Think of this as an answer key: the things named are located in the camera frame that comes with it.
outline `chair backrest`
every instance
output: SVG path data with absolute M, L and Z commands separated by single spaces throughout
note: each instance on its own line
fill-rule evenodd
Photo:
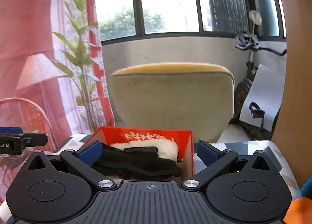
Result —
M 21 155 L 0 154 L 0 204 L 5 200 L 7 189 L 25 160 L 35 149 L 54 152 L 57 148 L 51 130 L 51 124 L 44 110 L 36 103 L 18 97 L 0 100 L 0 126 L 21 127 L 23 132 L 39 132 L 48 135 L 45 146 L 27 148 Z
M 132 66 L 112 74 L 111 88 L 127 127 L 188 129 L 194 142 L 217 142 L 233 116 L 234 78 L 219 65 Z

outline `red chair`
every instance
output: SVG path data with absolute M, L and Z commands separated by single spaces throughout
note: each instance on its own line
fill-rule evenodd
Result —
M 58 147 L 53 139 L 51 123 L 44 110 L 36 103 L 18 97 L 0 100 L 0 126 L 21 127 L 23 132 L 39 132 L 48 135 L 48 143 L 42 147 L 27 148 L 21 155 L 0 154 L 0 204 L 19 169 L 35 149 L 54 152 Z
M 12 97 L 0 100 L 0 126 L 21 127 L 26 133 L 46 133 L 48 143 L 39 148 L 49 152 L 57 148 L 47 115 L 39 105 L 28 99 Z

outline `floor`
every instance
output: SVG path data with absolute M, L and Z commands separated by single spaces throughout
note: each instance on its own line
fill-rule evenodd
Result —
M 115 121 L 117 127 L 125 127 L 124 121 Z M 250 141 L 249 137 L 237 124 L 229 124 L 222 133 L 218 143 L 235 143 Z

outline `black gripper base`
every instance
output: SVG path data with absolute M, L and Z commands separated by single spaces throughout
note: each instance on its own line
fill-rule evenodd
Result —
M 98 193 L 85 212 L 62 223 L 236 224 L 212 211 L 201 193 L 183 190 L 176 182 L 123 182 L 117 190 Z

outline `silver screw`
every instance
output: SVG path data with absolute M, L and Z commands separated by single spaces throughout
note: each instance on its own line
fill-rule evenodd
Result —
M 184 185 L 189 188 L 195 188 L 199 185 L 199 182 L 196 180 L 186 180 Z
M 102 188 L 109 188 L 109 187 L 112 187 L 113 185 L 114 185 L 114 182 L 111 180 L 99 181 L 99 186 Z

